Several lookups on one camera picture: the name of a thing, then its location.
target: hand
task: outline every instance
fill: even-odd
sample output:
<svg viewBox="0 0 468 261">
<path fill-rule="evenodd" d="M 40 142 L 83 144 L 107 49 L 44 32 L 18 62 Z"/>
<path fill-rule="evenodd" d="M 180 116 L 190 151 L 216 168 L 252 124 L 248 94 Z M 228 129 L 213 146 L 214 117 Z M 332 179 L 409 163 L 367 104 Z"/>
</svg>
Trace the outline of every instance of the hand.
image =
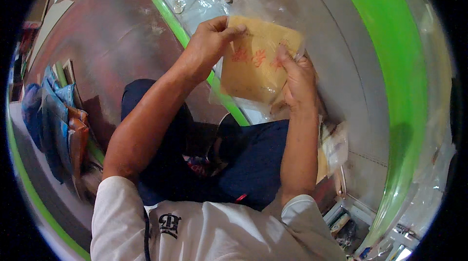
<svg viewBox="0 0 468 261">
<path fill-rule="evenodd" d="M 305 57 L 295 62 L 283 45 L 278 47 L 277 56 L 288 73 L 283 91 L 291 113 L 317 112 L 317 87 L 312 62 Z"/>
<path fill-rule="evenodd" d="M 227 19 L 227 16 L 219 16 L 199 24 L 177 61 L 196 84 L 208 78 L 227 45 L 247 29 L 245 25 L 227 28 Z"/>
</svg>

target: fingernail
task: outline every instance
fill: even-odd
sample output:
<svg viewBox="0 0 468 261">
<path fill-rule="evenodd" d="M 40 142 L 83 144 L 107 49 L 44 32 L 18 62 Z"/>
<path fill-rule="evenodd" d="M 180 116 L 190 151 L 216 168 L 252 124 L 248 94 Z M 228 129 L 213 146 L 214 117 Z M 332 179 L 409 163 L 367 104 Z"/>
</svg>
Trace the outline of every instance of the fingernail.
<svg viewBox="0 0 468 261">
<path fill-rule="evenodd" d="M 247 30 L 247 26 L 245 24 L 239 24 L 237 25 L 237 29 L 241 32 L 244 32 L 245 30 Z"/>
</svg>

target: yellow envelope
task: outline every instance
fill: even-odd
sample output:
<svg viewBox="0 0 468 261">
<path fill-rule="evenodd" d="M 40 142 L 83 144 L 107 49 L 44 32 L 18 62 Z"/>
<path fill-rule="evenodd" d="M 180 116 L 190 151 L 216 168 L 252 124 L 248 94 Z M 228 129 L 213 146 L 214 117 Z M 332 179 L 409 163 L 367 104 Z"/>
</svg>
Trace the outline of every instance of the yellow envelope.
<svg viewBox="0 0 468 261">
<path fill-rule="evenodd" d="M 271 104 L 287 74 L 276 59 L 284 44 L 294 57 L 303 37 L 296 30 L 260 19 L 230 16 L 228 27 L 247 26 L 246 34 L 227 47 L 221 72 L 221 91 L 234 97 Z"/>
</svg>

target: shirt sleeve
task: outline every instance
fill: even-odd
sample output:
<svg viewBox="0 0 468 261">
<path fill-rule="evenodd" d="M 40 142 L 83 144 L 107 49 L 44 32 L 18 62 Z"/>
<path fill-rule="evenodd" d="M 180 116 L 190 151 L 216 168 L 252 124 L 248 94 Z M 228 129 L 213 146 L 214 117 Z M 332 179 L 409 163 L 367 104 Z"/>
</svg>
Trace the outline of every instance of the shirt sleeve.
<svg viewBox="0 0 468 261">
<path fill-rule="evenodd" d="M 311 196 L 299 195 L 286 203 L 281 221 L 289 233 L 320 260 L 346 260 Z"/>
<path fill-rule="evenodd" d="M 128 179 L 112 176 L 97 190 L 91 223 L 92 260 L 144 260 L 143 201 Z"/>
</svg>

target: white t-shirt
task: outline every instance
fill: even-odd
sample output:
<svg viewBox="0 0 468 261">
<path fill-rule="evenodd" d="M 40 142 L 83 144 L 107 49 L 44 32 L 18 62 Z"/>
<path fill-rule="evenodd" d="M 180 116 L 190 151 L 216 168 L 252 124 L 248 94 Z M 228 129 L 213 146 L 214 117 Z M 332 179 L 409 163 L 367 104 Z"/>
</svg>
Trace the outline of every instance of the white t-shirt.
<svg viewBox="0 0 468 261">
<path fill-rule="evenodd" d="M 145 260 L 143 202 L 126 178 L 97 191 L 91 259 Z M 345 260 L 311 196 L 284 206 L 281 221 L 231 203 L 163 201 L 149 212 L 152 261 Z"/>
</svg>

